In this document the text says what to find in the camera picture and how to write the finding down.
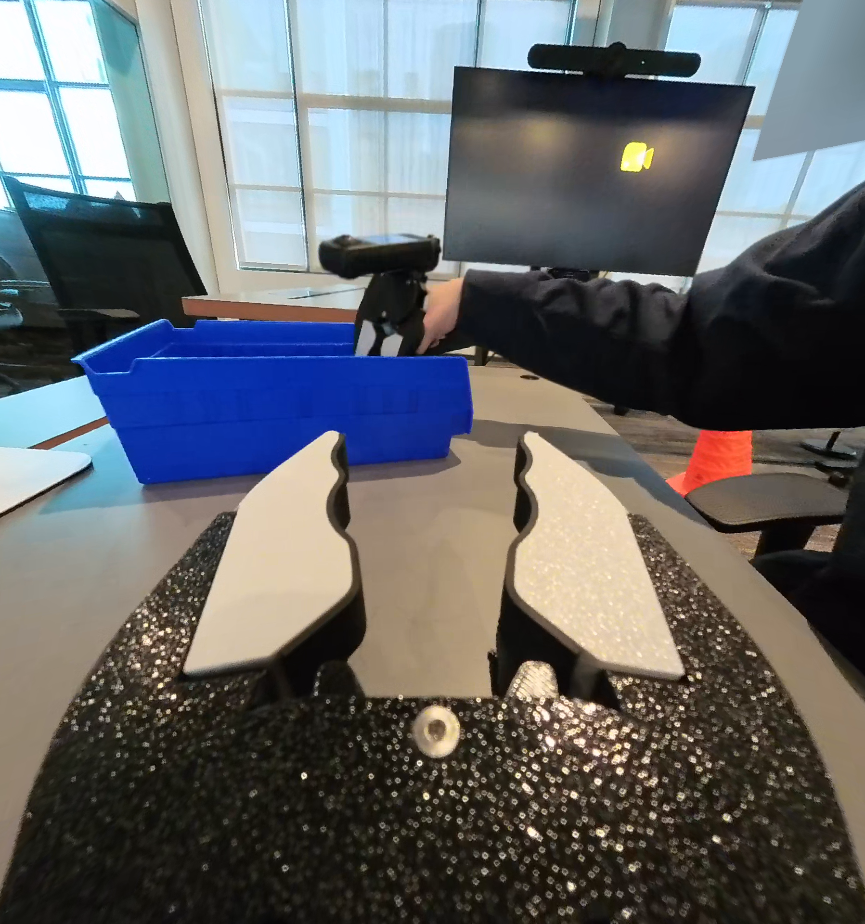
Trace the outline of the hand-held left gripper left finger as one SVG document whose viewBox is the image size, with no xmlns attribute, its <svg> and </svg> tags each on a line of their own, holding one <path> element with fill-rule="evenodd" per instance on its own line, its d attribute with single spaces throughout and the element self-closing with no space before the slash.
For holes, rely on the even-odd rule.
<svg viewBox="0 0 865 924">
<path fill-rule="evenodd" d="M 308 695 L 325 664 L 364 640 L 366 607 L 347 532 L 342 433 L 323 433 L 238 505 L 183 664 L 190 680 L 264 671 L 280 696 Z"/>
</svg>

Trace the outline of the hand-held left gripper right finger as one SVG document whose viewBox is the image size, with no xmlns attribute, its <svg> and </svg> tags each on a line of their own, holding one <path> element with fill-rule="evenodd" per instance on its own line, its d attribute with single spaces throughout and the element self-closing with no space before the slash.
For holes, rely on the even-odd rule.
<svg viewBox="0 0 865 924">
<path fill-rule="evenodd" d="M 535 432 L 517 444 L 517 537 L 508 550 L 491 689 L 528 663 L 547 697 L 601 701 L 611 676 L 678 683 L 685 668 L 623 504 Z"/>
</svg>

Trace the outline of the blue plastic bin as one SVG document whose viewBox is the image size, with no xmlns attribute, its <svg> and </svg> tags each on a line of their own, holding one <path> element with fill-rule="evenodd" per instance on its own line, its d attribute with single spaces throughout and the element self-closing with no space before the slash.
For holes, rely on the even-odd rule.
<svg viewBox="0 0 865 924">
<path fill-rule="evenodd" d="M 73 362 L 145 485 L 265 474 L 329 431 L 353 465 L 444 458 L 473 422 L 465 358 L 357 356 L 351 322 L 158 320 Z"/>
</svg>

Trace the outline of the person's right forearm dark sleeve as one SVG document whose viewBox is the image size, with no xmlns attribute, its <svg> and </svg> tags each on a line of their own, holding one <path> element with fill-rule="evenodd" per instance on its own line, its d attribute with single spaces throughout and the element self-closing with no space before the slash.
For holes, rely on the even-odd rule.
<svg viewBox="0 0 865 924">
<path fill-rule="evenodd" d="M 470 271 L 458 329 L 585 395 L 701 430 L 865 426 L 865 182 L 677 294 Z"/>
</svg>

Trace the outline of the person's right hand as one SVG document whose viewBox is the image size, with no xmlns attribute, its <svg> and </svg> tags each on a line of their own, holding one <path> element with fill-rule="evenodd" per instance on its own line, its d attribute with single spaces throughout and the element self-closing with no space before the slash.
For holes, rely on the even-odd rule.
<svg viewBox="0 0 865 924">
<path fill-rule="evenodd" d="M 456 332 L 465 280 L 461 277 L 434 284 L 424 300 L 423 336 L 416 355 L 431 355 L 435 350 L 462 350 L 473 347 L 461 332 Z"/>
</svg>

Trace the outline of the brown edged grey table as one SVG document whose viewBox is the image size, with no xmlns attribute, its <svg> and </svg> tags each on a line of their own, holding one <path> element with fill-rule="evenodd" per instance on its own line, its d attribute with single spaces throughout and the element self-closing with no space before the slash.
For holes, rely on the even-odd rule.
<svg viewBox="0 0 865 924">
<path fill-rule="evenodd" d="M 182 304 L 184 315 L 195 319 L 354 322 L 366 287 L 356 281 L 235 295 L 185 296 Z"/>
</svg>

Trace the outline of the white framed grid window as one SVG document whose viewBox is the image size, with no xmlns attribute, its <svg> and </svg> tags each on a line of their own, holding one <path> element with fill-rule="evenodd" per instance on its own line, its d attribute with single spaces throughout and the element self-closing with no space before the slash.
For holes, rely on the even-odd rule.
<svg viewBox="0 0 865 924">
<path fill-rule="evenodd" d="M 223 292 L 318 272 L 341 234 L 443 234 L 453 70 L 538 42 L 698 52 L 754 89 L 699 270 L 865 179 L 865 141 L 755 161 L 801 2 L 170 2 Z"/>
</svg>

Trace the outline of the orange traffic cone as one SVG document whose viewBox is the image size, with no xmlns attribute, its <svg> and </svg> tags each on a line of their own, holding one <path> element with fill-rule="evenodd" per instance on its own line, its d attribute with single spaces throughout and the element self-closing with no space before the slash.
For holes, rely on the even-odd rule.
<svg viewBox="0 0 865 924">
<path fill-rule="evenodd" d="M 716 480 L 744 477 L 752 473 L 753 432 L 702 430 L 685 471 L 667 479 L 667 484 L 686 496 Z"/>
</svg>

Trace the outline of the black monitor screen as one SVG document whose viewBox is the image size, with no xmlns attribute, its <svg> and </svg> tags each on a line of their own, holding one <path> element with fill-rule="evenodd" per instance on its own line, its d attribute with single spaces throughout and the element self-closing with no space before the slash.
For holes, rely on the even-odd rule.
<svg viewBox="0 0 865 924">
<path fill-rule="evenodd" d="M 753 95 L 457 67 L 442 258 L 694 275 Z"/>
</svg>

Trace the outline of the black floor stand base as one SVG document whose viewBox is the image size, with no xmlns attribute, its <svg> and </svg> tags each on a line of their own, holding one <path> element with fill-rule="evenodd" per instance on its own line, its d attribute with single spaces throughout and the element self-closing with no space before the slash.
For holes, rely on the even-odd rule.
<svg viewBox="0 0 865 924">
<path fill-rule="evenodd" d="M 835 430 L 826 437 L 802 440 L 798 445 L 808 453 L 834 464 L 854 464 L 859 459 L 860 451 L 841 443 L 842 433 L 845 430 Z"/>
</svg>

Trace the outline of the black mesh office chair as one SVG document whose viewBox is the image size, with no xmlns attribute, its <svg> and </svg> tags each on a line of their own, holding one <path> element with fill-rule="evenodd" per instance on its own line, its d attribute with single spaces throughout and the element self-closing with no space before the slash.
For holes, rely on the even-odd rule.
<svg viewBox="0 0 865 924">
<path fill-rule="evenodd" d="M 172 205 L 96 198 L 6 179 L 75 354 L 158 320 L 193 321 L 183 298 L 206 295 Z"/>
</svg>

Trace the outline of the black webcam bar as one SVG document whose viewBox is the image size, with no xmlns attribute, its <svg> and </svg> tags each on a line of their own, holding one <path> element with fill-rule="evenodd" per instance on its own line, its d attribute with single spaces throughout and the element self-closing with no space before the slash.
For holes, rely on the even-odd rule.
<svg viewBox="0 0 865 924">
<path fill-rule="evenodd" d="M 536 43 L 528 53 L 531 68 L 592 77 L 679 77 L 697 74 L 697 52 L 629 48 L 621 41 L 606 47 Z"/>
</svg>

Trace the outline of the grey hanging panel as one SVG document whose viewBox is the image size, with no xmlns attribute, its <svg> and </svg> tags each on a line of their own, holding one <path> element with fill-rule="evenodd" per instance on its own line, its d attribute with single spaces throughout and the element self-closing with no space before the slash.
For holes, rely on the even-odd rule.
<svg viewBox="0 0 865 924">
<path fill-rule="evenodd" d="M 865 141 L 865 1 L 805 1 L 752 159 Z"/>
</svg>

